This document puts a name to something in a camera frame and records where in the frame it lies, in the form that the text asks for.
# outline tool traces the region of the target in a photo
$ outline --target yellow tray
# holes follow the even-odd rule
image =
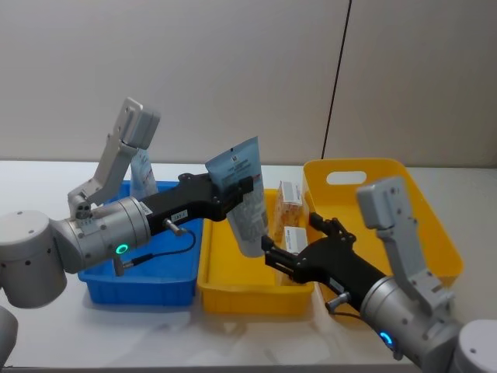
[[[463,262],[454,245],[447,237],[435,214],[423,198],[407,169],[393,159],[324,159],[310,161],[304,165],[304,211],[308,220],[309,212],[316,211],[323,218],[337,217],[343,226],[356,235],[354,251],[384,273],[391,275],[387,254],[382,241],[374,230],[364,226],[359,206],[356,202],[356,189],[360,184],[337,185],[327,182],[328,175],[334,172],[363,172],[363,183],[389,176],[403,176],[408,187],[414,215],[419,221],[419,237],[428,268],[450,286],[463,270]],[[307,227],[308,241],[320,239],[323,234]],[[331,291],[320,286],[325,300],[331,298]]]
[[[265,195],[271,226],[276,190]],[[276,271],[264,264],[264,256],[240,253],[227,220],[203,223],[197,284],[203,309],[211,313],[301,315],[314,290],[314,284],[276,285]]]

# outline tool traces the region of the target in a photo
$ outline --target green indicator light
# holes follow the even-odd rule
[[[116,253],[117,254],[124,254],[128,249],[129,249],[129,246],[124,243],[124,244],[119,245],[117,247]]]

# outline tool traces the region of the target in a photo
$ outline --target white table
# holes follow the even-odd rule
[[[68,216],[66,195],[88,179],[95,163],[0,162],[0,214],[33,209],[53,219]],[[154,165],[157,180],[202,173],[201,165]],[[460,250],[465,271],[454,285],[463,320],[497,318],[497,170],[410,169]],[[265,187],[301,182],[300,166],[265,166]],[[314,293],[301,319],[205,315],[190,309],[103,307],[86,285],[68,275],[65,292],[42,309],[14,309],[19,337],[7,365],[49,368],[236,367],[236,371],[416,371],[398,363],[364,324],[338,323]]]

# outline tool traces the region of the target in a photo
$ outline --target gray wall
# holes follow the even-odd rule
[[[159,162],[497,163],[492,0],[3,0],[0,159],[96,160],[125,96]],[[346,29],[328,137],[326,128]]]

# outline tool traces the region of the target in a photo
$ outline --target bin handle cutout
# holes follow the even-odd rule
[[[326,182],[330,185],[362,184],[366,178],[364,171],[334,171],[326,176]]]

